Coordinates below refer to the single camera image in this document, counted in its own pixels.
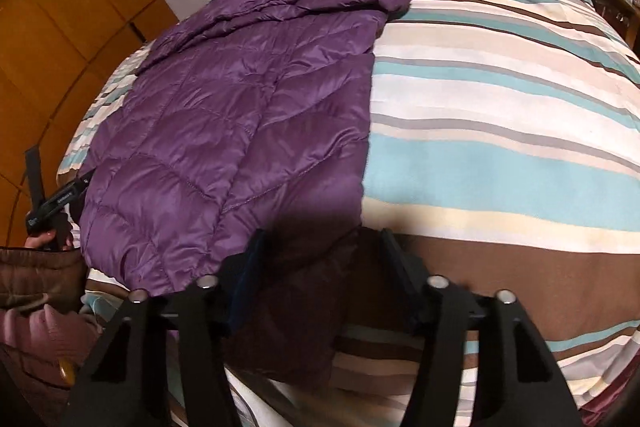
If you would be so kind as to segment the person's left hand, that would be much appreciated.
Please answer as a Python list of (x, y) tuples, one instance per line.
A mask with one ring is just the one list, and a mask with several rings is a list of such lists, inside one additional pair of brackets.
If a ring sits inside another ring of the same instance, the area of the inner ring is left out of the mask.
[(37, 236), (28, 236), (24, 247), (36, 251), (72, 251), (73, 234), (70, 229), (57, 229), (43, 232)]

